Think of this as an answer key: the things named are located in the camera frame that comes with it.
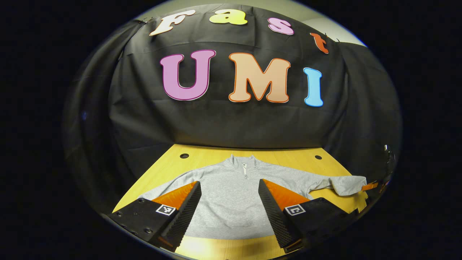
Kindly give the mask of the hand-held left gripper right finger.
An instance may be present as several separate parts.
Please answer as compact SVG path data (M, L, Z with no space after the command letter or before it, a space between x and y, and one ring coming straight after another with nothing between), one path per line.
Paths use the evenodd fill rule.
M350 225L350 213L325 198L309 200L276 183L261 179L258 194L279 246L285 253L311 248Z

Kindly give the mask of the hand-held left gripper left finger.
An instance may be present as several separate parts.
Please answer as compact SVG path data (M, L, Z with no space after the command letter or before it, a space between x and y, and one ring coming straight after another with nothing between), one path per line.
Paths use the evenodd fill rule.
M175 252L201 199L194 181L156 199L139 198L102 217L114 227L155 247Z

